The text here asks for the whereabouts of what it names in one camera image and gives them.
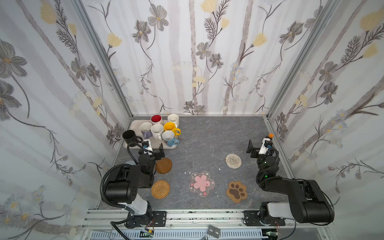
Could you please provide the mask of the brown round wooden coaster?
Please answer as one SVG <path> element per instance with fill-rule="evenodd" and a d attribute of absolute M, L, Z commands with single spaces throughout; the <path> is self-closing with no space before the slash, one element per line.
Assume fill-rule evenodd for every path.
<path fill-rule="evenodd" d="M 173 163 L 168 158 L 162 158 L 156 162 L 156 171 L 159 174 L 166 174 L 172 169 Z"/>

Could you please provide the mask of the white braided round coaster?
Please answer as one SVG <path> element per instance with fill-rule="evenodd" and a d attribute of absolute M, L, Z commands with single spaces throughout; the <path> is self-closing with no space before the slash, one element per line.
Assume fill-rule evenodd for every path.
<path fill-rule="evenodd" d="M 236 154 L 228 154 L 225 158 L 226 164 L 231 169 L 238 169 L 242 165 L 241 158 Z"/>

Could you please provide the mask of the brown paw print coaster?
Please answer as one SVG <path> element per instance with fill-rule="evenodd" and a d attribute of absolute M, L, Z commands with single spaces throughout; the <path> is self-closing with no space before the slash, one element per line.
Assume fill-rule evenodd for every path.
<path fill-rule="evenodd" d="M 241 201 L 246 200 L 248 197 L 247 187 L 240 181 L 230 182 L 226 195 L 235 203 L 239 204 Z"/>

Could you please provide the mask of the pink cherry blossom coaster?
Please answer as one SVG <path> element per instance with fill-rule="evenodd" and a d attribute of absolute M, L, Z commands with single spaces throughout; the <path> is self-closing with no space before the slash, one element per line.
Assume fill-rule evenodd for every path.
<path fill-rule="evenodd" d="M 211 179 L 210 173 L 202 171 L 200 173 L 191 174 L 191 183 L 188 188 L 192 193 L 197 193 L 200 197 L 205 198 L 215 186 L 216 183 Z"/>

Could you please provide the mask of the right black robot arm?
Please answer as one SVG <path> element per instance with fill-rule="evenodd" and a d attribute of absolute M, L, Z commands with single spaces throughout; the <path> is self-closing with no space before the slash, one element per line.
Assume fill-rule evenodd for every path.
<path fill-rule="evenodd" d="M 335 218 L 333 204 L 315 180 L 288 179 L 277 176 L 280 158 L 271 138 L 264 138 L 256 148 L 249 141 L 247 153 L 257 159 L 259 171 L 256 183 L 265 192 L 288 197 L 287 202 L 263 202 L 258 218 L 261 224 L 270 225 L 278 220 L 295 220 L 301 224 L 328 225 Z"/>

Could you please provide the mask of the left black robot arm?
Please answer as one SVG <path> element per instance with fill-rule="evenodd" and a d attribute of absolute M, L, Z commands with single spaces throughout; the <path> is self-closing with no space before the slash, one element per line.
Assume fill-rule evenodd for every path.
<path fill-rule="evenodd" d="M 115 165 L 102 177 L 102 201 L 111 207 L 129 212 L 126 220 L 111 222 L 114 228 L 123 224 L 126 228 L 133 229 L 138 226 L 150 226 L 155 222 L 151 204 L 141 198 L 138 189 L 149 189 L 153 186 L 157 161 L 165 157 L 165 152 L 163 145 L 160 145 L 156 152 L 148 147 L 149 143 L 128 144 L 127 152 L 134 164 Z"/>

